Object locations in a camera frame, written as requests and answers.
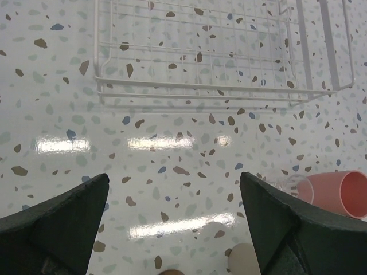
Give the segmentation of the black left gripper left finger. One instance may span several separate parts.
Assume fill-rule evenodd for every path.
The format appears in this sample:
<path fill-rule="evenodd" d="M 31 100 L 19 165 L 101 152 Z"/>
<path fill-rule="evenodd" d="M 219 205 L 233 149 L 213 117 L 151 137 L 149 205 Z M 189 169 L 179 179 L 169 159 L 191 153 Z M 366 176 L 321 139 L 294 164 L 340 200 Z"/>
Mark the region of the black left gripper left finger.
<path fill-rule="evenodd" d="M 100 174 L 1 218 L 1 274 L 86 274 L 109 182 Z"/>

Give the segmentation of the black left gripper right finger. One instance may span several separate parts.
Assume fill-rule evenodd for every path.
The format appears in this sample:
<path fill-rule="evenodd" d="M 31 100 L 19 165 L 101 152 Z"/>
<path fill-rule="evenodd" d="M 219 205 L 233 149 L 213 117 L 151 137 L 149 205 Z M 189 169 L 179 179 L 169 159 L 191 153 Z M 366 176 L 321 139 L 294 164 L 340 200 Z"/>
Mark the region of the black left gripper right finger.
<path fill-rule="evenodd" d="M 288 195 L 250 172 L 240 190 L 261 274 L 366 274 L 366 222 Z"/>

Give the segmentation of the clear glass cup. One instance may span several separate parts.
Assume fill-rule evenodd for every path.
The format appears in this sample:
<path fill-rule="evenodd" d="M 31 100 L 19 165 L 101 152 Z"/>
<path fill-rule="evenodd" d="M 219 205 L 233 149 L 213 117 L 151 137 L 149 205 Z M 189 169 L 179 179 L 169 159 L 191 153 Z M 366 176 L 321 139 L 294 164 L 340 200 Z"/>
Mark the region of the clear glass cup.
<path fill-rule="evenodd" d="M 303 175 L 291 175 L 268 181 L 270 185 L 309 204 L 314 201 L 314 189 L 309 179 Z"/>

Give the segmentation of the beige plastic cup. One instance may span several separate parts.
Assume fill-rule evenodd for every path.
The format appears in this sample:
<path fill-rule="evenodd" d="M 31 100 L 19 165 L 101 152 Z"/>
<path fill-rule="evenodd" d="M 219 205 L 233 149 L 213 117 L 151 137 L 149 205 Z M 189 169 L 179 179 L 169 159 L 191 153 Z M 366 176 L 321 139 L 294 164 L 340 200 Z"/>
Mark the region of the beige plastic cup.
<path fill-rule="evenodd" d="M 253 244 L 235 245 L 228 256 L 228 268 L 232 275 L 261 275 Z"/>

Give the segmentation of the red plastic cup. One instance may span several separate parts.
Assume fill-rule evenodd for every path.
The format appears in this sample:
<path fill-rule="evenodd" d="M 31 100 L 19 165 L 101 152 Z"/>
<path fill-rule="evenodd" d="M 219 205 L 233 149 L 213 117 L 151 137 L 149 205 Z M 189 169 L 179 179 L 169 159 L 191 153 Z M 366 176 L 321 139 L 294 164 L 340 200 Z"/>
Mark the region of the red plastic cup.
<path fill-rule="evenodd" d="M 296 187 L 297 197 L 315 207 L 356 219 L 366 217 L 366 175 L 359 171 L 310 175 Z"/>

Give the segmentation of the steel cup brown band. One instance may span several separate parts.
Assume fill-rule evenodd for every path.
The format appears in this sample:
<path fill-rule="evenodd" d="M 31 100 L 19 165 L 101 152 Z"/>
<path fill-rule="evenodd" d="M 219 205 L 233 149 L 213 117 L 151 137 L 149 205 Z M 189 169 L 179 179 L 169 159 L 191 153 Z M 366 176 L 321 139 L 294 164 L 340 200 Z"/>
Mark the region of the steel cup brown band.
<path fill-rule="evenodd" d="M 177 269 L 168 269 L 162 271 L 159 275 L 184 275 L 184 273 Z"/>

